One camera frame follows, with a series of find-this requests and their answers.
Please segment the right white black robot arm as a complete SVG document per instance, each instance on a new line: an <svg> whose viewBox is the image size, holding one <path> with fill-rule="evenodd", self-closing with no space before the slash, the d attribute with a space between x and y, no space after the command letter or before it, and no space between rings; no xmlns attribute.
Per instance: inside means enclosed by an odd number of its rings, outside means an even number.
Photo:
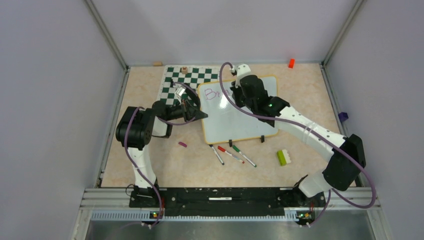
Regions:
<svg viewBox="0 0 424 240"><path fill-rule="evenodd" d="M256 75L248 75L231 82L232 98L239 110L259 121L283 130L313 148L327 161L323 169L302 178L295 187L293 200L299 206L307 206L315 195L330 189L346 191L366 166L362 139L351 134L328 130L298 112L289 102L278 96L270 96L263 81Z"/></svg>

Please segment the purple marker cap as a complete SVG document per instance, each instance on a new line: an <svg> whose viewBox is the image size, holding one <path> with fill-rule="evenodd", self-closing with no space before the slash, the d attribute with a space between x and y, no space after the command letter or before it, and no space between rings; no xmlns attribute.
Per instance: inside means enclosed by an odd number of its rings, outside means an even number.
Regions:
<svg viewBox="0 0 424 240"><path fill-rule="evenodd" d="M179 145L181 145L181 146L182 146L182 147L184 147L184 148L186 148L186 147L187 147L187 144L186 144L186 143L184 143L184 142L181 142L181 141L180 141L178 144L179 144Z"/></svg>

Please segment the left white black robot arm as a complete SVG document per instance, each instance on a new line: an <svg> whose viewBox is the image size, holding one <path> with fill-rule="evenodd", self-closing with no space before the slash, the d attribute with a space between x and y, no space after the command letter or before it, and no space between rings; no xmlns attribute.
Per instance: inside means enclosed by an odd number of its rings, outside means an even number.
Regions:
<svg viewBox="0 0 424 240"><path fill-rule="evenodd" d="M168 139L176 123L171 120L183 119L185 124L202 120L208 114L189 100L172 106L156 101L151 108L129 106L118 122L115 138L131 162L135 174L132 198L141 197L149 207L160 202L157 176L153 171L149 143L152 138Z"/></svg>

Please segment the yellow framed whiteboard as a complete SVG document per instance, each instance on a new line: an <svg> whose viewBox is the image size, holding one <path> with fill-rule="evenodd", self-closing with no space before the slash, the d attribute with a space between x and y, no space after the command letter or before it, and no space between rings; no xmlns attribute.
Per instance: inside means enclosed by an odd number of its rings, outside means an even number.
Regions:
<svg viewBox="0 0 424 240"><path fill-rule="evenodd" d="M246 115L232 106L224 96L219 82L202 83L197 88L201 111L208 114L202 119L204 140L207 144L242 141L271 137L279 130L257 118Z"/></svg>

